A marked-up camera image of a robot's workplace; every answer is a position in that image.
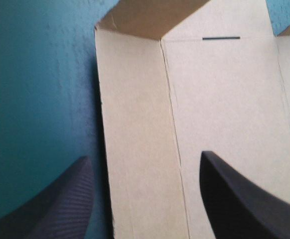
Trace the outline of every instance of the textured wall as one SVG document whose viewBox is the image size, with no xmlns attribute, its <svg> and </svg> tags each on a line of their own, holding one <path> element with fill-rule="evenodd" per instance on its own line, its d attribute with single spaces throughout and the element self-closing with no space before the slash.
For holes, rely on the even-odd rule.
<svg viewBox="0 0 290 239">
<path fill-rule="evenodd" d="M 89 155 L 86 238 L 108 238 L 94 24 L 116 1 L 0 0 L 0 217 Z"/>
<path fill-rule="evenodd" d="M 274 35 L 290 26 L 290 0 L 266 0 Z"/>
</svg>

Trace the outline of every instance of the blue painted wall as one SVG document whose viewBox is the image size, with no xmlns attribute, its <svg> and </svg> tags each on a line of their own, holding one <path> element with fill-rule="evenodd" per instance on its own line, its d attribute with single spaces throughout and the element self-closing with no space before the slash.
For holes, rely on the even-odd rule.
<svg viewBox="0 0 290 239">
<path fill-rule="evenodd" d="M 290 26 L 290 0 L 267 0 L 267 6 L 274 35 Z"/>
<path fill-rule="evenodd" d="M 0 0 L 0 217 L 92 158 L 87 239 L 110 235 L 94 24 L 117 0 Z"/>
</svg>

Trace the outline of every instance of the black line marking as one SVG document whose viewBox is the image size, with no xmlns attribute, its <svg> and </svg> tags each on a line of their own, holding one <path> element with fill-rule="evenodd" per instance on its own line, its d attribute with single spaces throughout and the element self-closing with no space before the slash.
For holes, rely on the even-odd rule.
<svg viewBox="0 0 290 239">
<path fill-rule="evenodd" d="M 203 40 L 237 40 L 239 36 L 203 37 Z"/>
</svg>

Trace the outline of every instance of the cardboard flap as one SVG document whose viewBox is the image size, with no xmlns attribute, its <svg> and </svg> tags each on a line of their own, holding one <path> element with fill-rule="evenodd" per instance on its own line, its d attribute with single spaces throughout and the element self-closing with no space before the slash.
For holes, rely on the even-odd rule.
<svg viewBox="0 0 290 239">
<path fill-rule="evenodd" d="M 159 40 L 207 2 L 208 0 L 121 0 L 97 27 Z"/>
</svg>

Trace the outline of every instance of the cardboard box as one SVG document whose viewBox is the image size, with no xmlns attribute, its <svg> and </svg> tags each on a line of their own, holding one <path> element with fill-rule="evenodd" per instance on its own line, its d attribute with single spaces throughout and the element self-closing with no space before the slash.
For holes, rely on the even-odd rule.
<svg viewBox="0 0 290 239">
<path fill-rule="evenodd" d="M 95 38 L 115 238 L 214 238 L 203 150 L 290 203 L 290 36 L 265 0 L 121 0 Z"/>
</svg>

